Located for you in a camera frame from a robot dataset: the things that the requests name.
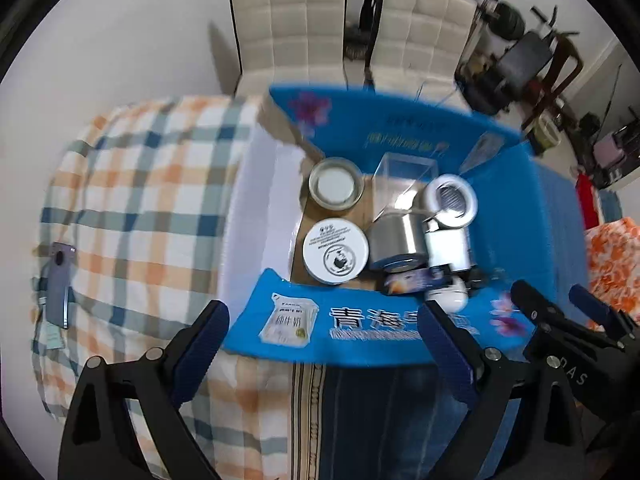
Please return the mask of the clear acrylic cube box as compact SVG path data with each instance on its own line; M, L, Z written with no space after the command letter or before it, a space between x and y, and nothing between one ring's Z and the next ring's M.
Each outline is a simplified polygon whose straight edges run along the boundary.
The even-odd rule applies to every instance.
M371 180L373 219L391 212L424 211L423 192L437 176L435 159L384 154Z

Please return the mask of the white round cream tin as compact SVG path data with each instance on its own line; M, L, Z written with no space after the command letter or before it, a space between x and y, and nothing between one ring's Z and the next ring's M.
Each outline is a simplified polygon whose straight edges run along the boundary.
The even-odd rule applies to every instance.
M359 226L342 218L315 223L305 235L303 263L308 274L326 285L354 280L369 260L369 243Z

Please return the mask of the white quilted chair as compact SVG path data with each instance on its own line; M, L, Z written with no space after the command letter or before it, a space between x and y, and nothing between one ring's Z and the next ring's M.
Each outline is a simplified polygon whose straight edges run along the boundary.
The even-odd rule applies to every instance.
M382 0L369 61L374 90L469 113L454 76L475 11L474 0Z
M240 76L234 93L272 84L345 87L346 0L229 0Z

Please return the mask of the black weight bench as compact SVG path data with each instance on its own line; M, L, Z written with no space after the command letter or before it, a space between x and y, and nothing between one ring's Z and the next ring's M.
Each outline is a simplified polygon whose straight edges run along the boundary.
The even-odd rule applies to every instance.
M530 30L506 53L473 73L470 63L457 73L462 96L474 112L495 116L518 101L526 84L534 79L552 58L548 40Z

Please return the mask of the pink small suitcase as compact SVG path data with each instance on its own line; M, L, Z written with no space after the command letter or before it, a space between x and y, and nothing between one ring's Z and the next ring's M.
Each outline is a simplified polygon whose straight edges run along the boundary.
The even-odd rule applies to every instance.
M593 144L593 157L602 170L610 171L620 166L626 159L620 136L616 132L610 132L597 140Z

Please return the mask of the grey 65W charger block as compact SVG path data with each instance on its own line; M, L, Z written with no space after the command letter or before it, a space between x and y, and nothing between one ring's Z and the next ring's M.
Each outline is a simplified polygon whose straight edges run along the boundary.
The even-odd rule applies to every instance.
M454 272L472 266L466 229L436 230L425 234L430 266L450 266Z

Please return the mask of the purple smartphone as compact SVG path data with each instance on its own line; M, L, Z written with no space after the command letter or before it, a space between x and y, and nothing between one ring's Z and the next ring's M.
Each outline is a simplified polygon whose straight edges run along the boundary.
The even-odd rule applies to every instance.
M70 318L70 284L76 260L76 248L69 244L53 243L46 288L46 319L49 323L68 329Z

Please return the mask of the white earbud case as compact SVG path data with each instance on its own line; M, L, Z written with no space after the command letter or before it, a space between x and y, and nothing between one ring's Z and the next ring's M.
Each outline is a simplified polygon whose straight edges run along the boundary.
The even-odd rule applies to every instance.
M427 292L425 299L427 301L435 301L447 314L455 314L466 307L469 295L465 282L455 276L450 285Z

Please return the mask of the left white quilted chair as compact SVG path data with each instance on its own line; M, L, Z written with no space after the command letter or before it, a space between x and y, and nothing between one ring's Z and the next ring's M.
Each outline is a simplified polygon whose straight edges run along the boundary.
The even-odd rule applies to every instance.
M234 93L272 84L345 87L346 0L229 0L240 76Z

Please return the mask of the metal perforated round speaker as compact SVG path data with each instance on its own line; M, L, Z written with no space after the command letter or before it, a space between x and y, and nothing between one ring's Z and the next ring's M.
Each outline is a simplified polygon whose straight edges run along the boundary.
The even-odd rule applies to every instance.
M427 264L426 222L424 214L409 211L378 217L366 232L369 269L399 273Z

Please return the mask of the orange floral covered chair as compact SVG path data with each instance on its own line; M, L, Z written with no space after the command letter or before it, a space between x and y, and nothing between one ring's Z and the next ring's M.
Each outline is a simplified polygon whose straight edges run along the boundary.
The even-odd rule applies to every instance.
M630 217L586 232L589 290L639 323L640 234Z

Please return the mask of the small printed lighter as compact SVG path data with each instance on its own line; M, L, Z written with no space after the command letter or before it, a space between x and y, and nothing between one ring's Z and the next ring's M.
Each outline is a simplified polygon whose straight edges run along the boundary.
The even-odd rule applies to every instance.
M387 296L415 295L450 286L454 274L450 266L431 266L390 274L383 282L382 292Z

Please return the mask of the white round cosmetic compact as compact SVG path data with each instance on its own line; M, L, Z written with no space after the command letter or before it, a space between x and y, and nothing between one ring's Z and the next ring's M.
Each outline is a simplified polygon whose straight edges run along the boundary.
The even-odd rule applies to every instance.
M477 197L464 179L443 174L431 181L422 193L422 206L441 228L466 228L477 215Z

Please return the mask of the gold tin can lid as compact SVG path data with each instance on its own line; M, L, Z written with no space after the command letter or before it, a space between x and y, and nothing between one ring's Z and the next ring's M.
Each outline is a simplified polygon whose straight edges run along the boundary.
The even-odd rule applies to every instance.
M364 191L363 175L350 160L329 157L311 169L308 188L311 198L320 207L344 211L359 202Z

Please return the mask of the blue cardboard milk box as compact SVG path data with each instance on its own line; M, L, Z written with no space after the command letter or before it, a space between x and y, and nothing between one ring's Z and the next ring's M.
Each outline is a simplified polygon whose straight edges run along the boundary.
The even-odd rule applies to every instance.
M228 351L349 367L426 364L408 281L469 281L445 304L484 346L533 326L508 292L529 282L579 318L588 281L574 186L513 129L368 90L269 91L234 192L222 258Z

